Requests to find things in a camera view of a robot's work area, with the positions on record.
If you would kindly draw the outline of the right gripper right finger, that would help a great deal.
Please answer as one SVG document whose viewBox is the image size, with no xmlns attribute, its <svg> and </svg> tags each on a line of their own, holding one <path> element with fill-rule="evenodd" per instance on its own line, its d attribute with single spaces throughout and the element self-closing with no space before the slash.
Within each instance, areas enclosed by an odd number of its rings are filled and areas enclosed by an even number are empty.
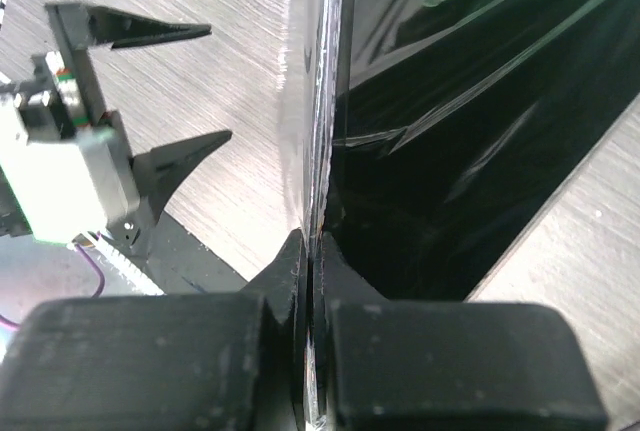
<svg viewBox="0 0 640 431">
<path fill-rule="evenodd" d="M 314 264 L 331 430 L 604 430 L 578 339 L 533 303 L 390 300 L 330 234 Z"/>
</svg>

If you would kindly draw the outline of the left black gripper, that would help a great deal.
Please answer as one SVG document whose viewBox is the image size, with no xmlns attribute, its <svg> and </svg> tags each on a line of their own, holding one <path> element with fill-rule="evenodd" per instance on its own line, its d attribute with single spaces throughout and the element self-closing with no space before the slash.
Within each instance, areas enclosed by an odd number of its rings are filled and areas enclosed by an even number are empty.
<svg viewBox="0 0 640 431">
<path fill-rule="evenodd" d="M 78 85 L 80 113 L 74 125 L 115 132 L 116 189 L 127 198 L 126 212 L 111 218 L 104 234 L 128 257 L 147 256 L 150 233 L 183 181 L 232 138 L 221 130 L 154 147 L 134 155 L 120 113 L 107 109 L 89 49 L 124 49 L 197 39 L 211 34 L 210 24 L 170 23 L 86 2 L 45 5 L 49 24 Z"/>
</svg>

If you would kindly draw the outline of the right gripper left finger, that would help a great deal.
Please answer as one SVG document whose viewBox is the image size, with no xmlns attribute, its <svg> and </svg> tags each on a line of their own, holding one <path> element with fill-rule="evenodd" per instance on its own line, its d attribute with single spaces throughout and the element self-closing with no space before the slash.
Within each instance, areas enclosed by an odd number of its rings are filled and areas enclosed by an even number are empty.
<svg viewBox="0 0 640 431">
<path fill-rule="evenodd" d="M 1 366 L 5 430 L 301 430 L 293 231 L 235 292 L 37 306 Z"/>
</svg>

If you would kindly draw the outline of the black notebook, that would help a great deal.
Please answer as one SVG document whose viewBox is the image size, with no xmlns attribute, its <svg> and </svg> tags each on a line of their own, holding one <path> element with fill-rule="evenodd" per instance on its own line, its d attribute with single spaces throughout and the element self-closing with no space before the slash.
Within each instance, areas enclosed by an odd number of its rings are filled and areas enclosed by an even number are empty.
<svg viewBox="0 0 640 431">
<path fill-rule="evenodd" d="M 285 0 L 285 208 L 460 300 L 639 92 L 639 0 Z"/>
</svg>

